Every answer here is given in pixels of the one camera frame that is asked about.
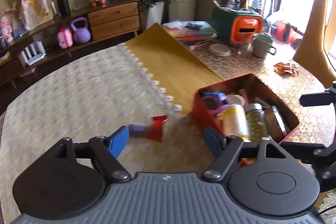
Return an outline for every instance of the purple kettlebell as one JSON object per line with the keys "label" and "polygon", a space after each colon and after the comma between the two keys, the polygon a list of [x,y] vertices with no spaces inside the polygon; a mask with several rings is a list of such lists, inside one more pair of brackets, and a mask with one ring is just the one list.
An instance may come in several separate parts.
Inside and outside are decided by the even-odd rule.
{"label": "purple kettlebell", "polygon": [[[85,26],[82,28],[76,28],[75,23],[78,21],[82,21],[82,20],[85,22]],[[75,42],[79,44],[83,44],[83,43],[88,42],[91,39],[91,33],[89,29],[87,28],[88,23],[85,17],[78,17],[74,19],[71,22],[70,27],[73,29],[73,39],[75,40]]]}

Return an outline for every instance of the green mug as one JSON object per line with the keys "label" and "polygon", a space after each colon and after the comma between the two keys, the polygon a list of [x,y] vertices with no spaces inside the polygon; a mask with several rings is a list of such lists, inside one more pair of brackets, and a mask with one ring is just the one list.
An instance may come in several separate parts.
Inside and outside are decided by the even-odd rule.
{"label": "green mug", "polygon": [[255,33],[253,37],[254,37],[253,39],[254,55],[261,58],[266,58],[268,53],[272,55],[275,55],[277,53],[277,49],[273,47],[273,40],[271,38],[261,33]]}

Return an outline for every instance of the screw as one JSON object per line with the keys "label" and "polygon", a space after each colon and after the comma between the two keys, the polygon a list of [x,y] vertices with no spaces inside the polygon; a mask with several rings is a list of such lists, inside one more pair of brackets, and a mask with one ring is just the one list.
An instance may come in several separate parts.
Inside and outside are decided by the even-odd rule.
{"label": "screw", "polygon": [[313,154],[314,154],[315,156],[317,156],[317,155],[319,155],[321,152],[322,152],[321,149],[315,149],[314,152],[313,152]]}
{"label": "screw", "polygon": [[171,180],[171,176],[170,175],[165,175],[162,179],[165,180],[165,181],[168,181],[168,180]]}
{"label": "screw", "polygon": [[323,172],[322,178],[328,179],[330,177],[331,173],[329,171]]}
{"label": "screw", "polygon": [[126,179],[129,174],[126,171],[115,171],[112,173],[112,177],[115,179]]}
{"label": "screw", "polygon": [[208,179],[218,179],[221,176],[221,173],[217,171],[205,171],[204,176]]}

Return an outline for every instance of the toy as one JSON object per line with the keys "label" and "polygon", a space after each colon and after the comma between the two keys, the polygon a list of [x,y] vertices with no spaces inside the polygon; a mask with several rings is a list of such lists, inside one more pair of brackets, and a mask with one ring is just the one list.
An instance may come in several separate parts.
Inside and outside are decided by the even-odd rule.
{"label": "toy", "polygon": [[61,48],[69,48],[72,46],[72,34],[69,28],[61,27],[57,34],[58,44]]}
{"label": "toy", "polygon": [[146,137],[149,140],[162,142],[163,138],[163,124],[168,120],[168,116],[152,117],[153,123],[151,126],[142,126],[139,124],[131,123],[128,126],[130,136]]}
{"label": "toy", "polygon": [[219,115],[229,104],[223,92],[209,92],[204,94],[202,99],[208,106],[211,115]]}
{"label": "toy", "polygon": [[[81,27],[81,28],[76,28],[75,23],[79,22],[79,21],[84,21],[85,26]],[[74,19],[71,22],[70,27],[73,30],[73,39],[75,40],[75,42],[77,42],[79,44],[84,44],[91,39],[91,33],[88,29],[88,23],[87,23],[87,19],[85,17],[78,17],[78,18]]]}
{"label": "toy", "polygon": [[1,34],[4,37],[6,43],[10,43],[13,40],[12,27],[8,24],[8,15],[1,15],[0,17]]}

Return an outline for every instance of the speaker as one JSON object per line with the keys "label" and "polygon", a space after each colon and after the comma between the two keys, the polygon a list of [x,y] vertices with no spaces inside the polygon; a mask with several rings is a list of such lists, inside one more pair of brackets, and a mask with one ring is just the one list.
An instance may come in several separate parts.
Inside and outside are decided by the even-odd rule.
{"label": "speaker", "polygon": [[68,0],[57,0],[58,10],[62,16],[70,14]]}

